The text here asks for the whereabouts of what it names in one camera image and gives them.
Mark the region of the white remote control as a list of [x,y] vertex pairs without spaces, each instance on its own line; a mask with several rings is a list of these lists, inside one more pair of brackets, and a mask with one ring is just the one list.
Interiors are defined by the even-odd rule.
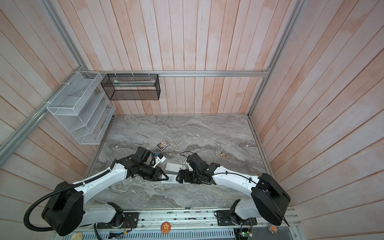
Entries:
[[177,175],[180,170],[186,170],[187,166],[175,163],[166,163],[165,172],[166,174],[174,174]]

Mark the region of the white remote with label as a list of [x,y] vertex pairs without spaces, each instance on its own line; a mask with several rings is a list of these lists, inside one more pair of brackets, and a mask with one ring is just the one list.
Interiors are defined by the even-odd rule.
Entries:
[[162,184],[178,184],[178,181],[176,180],[177,175],[168,175],[168,180],[161,181]]

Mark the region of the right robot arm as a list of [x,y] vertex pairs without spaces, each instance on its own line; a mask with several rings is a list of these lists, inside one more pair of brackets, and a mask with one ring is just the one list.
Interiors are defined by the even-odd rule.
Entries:
[[285,213],[291,197],[271,175],[241,174],[216,163],[207,164],[196,153],[188,156],[186,163],[188,168],[178,172],[178,183],[225,186],[251,198],[247,201],[235,200],[228,211],[217,211],[219,221],[240,225],[252,218],[262,217],[275,226],[288,223]]

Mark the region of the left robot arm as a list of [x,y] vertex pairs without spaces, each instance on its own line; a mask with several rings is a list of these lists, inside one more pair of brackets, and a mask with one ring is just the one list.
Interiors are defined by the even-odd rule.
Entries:
[[99,223],[120,228],[125,224],[125,215],[117,204],[108,202],[95,208],[85,207],[85,204],[98,193],[127,178],[167,181],[168,176],[158,166],[165,159],[163,154],[139,147],[135,154],[114,160],[110,167],[98,174],[73,184],[63,182],[49,197],[42,218],[60,236],[66,236],[78,227]]

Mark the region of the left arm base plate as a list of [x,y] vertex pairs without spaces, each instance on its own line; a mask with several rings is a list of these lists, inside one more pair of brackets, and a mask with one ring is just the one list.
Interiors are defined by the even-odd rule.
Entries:
[[139,212],[118,214],[109,223],[98,223],[98,229],[135,229],[138,226]]

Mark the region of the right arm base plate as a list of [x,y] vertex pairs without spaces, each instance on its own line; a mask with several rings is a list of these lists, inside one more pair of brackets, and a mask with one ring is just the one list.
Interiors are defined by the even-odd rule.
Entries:
[[241,224],[256,226],[258,224],[256,218],[248,218],[244,220],[231,210],[215,211],[214,215],[217,218],[217,223],[219,226],[240,226]]

